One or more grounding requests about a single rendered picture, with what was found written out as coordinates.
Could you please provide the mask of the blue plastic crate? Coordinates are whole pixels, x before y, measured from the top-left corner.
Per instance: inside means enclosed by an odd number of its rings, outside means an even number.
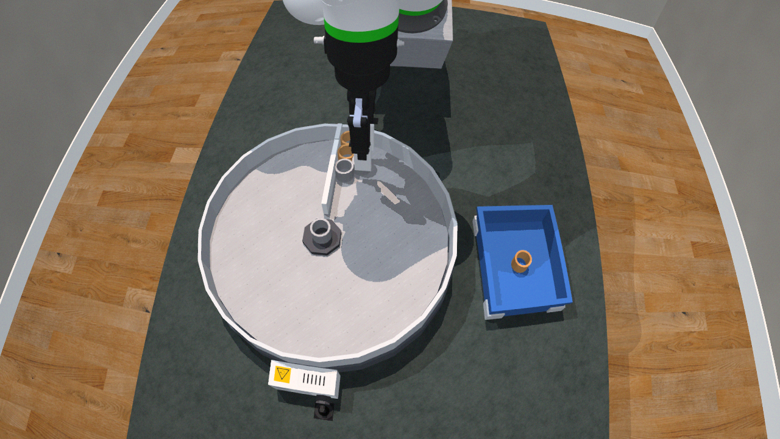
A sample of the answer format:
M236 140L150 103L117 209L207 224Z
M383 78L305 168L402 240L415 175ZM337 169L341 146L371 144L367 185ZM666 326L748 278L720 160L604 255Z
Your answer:
M573 303L553 205L477 207L472 222L484 287L485 320L558 312L565 304ZM532 262L526 271L518 273L511 261L521 250L530 253Z

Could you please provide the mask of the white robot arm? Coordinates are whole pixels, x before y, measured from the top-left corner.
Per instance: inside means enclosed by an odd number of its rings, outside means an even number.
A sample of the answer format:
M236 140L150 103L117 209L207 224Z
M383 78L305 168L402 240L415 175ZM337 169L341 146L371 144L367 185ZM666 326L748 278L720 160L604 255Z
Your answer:
M397 56L398 31L421 33L436 27L447 0L283 0L285 8L304 23L324 25L328 61L348 73L372 73ZM436 7L437 6L437 7ZM400 8L399 8L400 7ZM434 18L434 19L433 19ZM434 21L436 20L436 21Z

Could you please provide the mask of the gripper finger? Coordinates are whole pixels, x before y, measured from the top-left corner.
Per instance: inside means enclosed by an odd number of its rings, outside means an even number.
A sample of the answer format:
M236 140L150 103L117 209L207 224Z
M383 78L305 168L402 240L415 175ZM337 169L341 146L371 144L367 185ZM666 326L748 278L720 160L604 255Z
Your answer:
M374 112L375 112L375 108L374 108ZM370 125L370 129L371 129L370 130L370 135L371 135L370 136L370 142L371 142L371 146L372 146L372 150L373 151L374 151L374 124L378 124L378 118L374 118L374 112L373 112L373 116L370 117L370 123L371 123L371 125Z
M370 143L370 123L374 112L374 100L376 91L370 91L369 109L363 110L362 98L355 98L355 108L351 104L351 92L347 91L347 100L349 102L349 117L347 123L349 126L349 147L354 154L355 170L371 171L371 143ZM363 111L362 111L363 110ZM354 116L353 116L354 115ZM369 138L369 139L368 139ZM369 152L370 148L370 152ZM367 155L368 154L368 155Z

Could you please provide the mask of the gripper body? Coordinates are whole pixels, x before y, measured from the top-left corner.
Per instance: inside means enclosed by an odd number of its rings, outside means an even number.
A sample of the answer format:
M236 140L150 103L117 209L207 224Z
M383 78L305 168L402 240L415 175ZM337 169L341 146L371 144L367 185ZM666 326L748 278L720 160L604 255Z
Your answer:
M355 108L355 98L362 98L363 110L369 109L370 91L382 86L388 79L390 65L372 73L348 73L335 68L335 79L342 87L351 92L351 104Z

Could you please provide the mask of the grey hollow cylinder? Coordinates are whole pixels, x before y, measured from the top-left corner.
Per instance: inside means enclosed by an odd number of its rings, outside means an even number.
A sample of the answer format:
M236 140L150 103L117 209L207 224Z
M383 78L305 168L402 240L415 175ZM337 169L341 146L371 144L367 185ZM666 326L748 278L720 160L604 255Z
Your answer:
M359 171L359 170L355 170L355 165L354 165L354 156L353 156L353 167L354 167L354 173L356 173L356 175L359 175L359 176L365 176L365 175L367 175L367 174L370 172L370 171Z
M328 231L322 235L317 235L315 234L315 231L319 228L326 228ZM330 223L324 218L317 218L312 223L310 223L310 233L314 241L319 244L328 243L332 237Z
M342 169L348 169L348 172L340 172ZM354 177L354 167L353 162L349 159L341 159L337 162L335 162L335 177L340 182L349 182Z

